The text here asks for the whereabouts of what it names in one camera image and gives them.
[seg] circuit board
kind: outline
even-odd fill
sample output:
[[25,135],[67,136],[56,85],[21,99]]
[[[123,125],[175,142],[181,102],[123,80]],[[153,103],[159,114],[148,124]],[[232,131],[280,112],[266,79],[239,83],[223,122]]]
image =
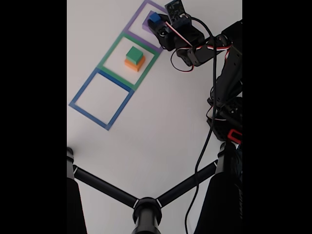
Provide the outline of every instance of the circuit board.
[[183,4],[180,0],[173,0],[165,5],[165,7],[168,12],[171,25],[181,19],[181,15],[185,14]]

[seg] red component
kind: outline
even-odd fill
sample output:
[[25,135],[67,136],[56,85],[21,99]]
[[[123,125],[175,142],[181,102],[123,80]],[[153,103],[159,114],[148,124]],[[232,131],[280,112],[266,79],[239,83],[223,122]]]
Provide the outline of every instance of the red component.
[[236,133],[236,134],[238,134],[238,135],[243,136],[243,134],[240,133],[239,131],[237,131],[237,130],[235,130],[235,129],[231,129],[230,132],[229,132],[229,134],[228,134],[228,139],[230,139],[231,141],[234,141],[234,142],[237,143],[237,144],[241,144],[242,141],[239,140],[239,139],[237,139],[237,138],[235,138],[235,137],[233,137],[233,136],[232,136],[233,133]]

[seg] green tape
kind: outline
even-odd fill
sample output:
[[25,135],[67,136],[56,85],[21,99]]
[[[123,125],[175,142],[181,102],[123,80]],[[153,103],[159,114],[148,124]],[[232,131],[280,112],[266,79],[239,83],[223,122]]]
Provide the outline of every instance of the green tape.
[[[115,50],[115,48],[117,47],[117,45],[120,43],[121,39],[125,37],[131,41],[133,41],[135,44],[141,46],[142,48],[144,48],[145,50],[147,50],[148,52],[154,54],[153,59],[150,61],[150,63],[147,65],[146,69],[143,71],[142,75],[140,76],[140,78],[138,79],[138,81],[133,85],[132,83],[130,83],[129,81],[127,81],[125,78],[117,75],[116,73],[112,72],[111,70],[109,70],[108,68],[106,68],[105,66],[103,66],[103,64],[106,62],[106,60],[108,59],[108,57],[112,54],[113,50]],[[144,80],[144,78],[146,77],[147,73],[150,71],[151,67],[153,66],[153,64],[156,62],[157,58],[159,57],[160,53],[153,50],[151,47],[143,44],[142,42],[140,42],[139,40],[133,38],[132,36],[122,32],[117,39],[115,40],[115,42],[113,43],[113,45],[109,48],[109,50],[107,51],[107,53],[104,55],[104,57],[102,58],[102,60],[99,62],[99,64],[97,65],[97,68],[106,72],[107,74],[111,75],[112,77],[114,77],[115,79],[119,80],[121,83],[123,83],[124,85],[128,86],[129,88],[131,88],[132,90],[137,90],[137,88],[139,87],[139,85],[142,83],[142,81]]]

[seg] black metal rod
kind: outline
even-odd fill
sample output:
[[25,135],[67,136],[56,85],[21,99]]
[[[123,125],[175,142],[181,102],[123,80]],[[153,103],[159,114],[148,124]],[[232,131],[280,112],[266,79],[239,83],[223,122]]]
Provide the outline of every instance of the black metal rod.
[[91,187],[105,193],[106,195],[112,197],[113,199],[120,201],[121,203],[133,208],[137,201],[137,198],[126,193],[125,191],[107,183],[106,181],[90,174],[89,172],[74,165],[74,171],[76,170],[74,176],[81,182],[90,185]]
[[[201,169],[197,176],[198,176],[198,181],[199,183],[205,181],[209,177],[213,176],[215,174],[215,163],[218,163],[218,160],[210,163],[208,166],[204,167]],[[159,196],[157,199],[161,204],[161,207],[165,207],[168,205],[170,202],[176,200],[178,197],[182,196],[192,188],[196,186],[196,181],[195,181],[195,176],[192,175],[188,177],[186,180],[183,182],[179,183],[169,191],[165,192],[163,195]]]

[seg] blue square outline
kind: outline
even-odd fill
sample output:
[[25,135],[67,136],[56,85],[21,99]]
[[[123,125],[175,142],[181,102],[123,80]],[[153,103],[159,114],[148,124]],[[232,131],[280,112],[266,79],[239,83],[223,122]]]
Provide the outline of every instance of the blue square outline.
[[[79,97],[81,96],[83,91],[87,88],[87,86],[90,84],[90,82],[92,81],[92,79],[94,78],[94,76],[96,74],[102,75],[103,77],[109,79],[114,84],[118,85],[120,88],[122,88],[122,89],[124,89],[124,90],[129,92],[129,94],[127,95],[126,99],[119,106],[119,108],[117,109],[116,113],[113,115],[112,119],[109,121],[108,124],[103,123],[101,120],[99,120],[98,118],[94,117],[92,114],[86,112],[85,110],[83,110],[82,108],[80,108],[79,106],[77,106],[75,104],[76,101],[79,99]],[[126,106],[128,101],[130,100],[130,98],[132,97],[133,93],[134,93],[134,90],[132,90],[128,86],[124,85],[119,80],[113,78],[111,75],[107,74],[106,72],[104,72],[104,71],[102,71],[102,70],[100,70],[98,68],[95,68],[94,71],[91,73],[91,75],[88,77],[88,79],[85,81],[83,86],[79,89],[78,93],[74,96],[73,100],[69,103],[69,106],[74,108],[76,111],[78,111],[79,113],[83,114],[84,116],[86,116],[87,118],[89,118],[90,120],[92,120],[93,122],[97,123],[98,125],[100,125],[101,127],[103,127],[104,129],[106,129],[108,131],[112,127],[112,125],[114,124],[114,122],[116,121],[118,116],[120,115],[120,113],[123,110],[123,108]]]

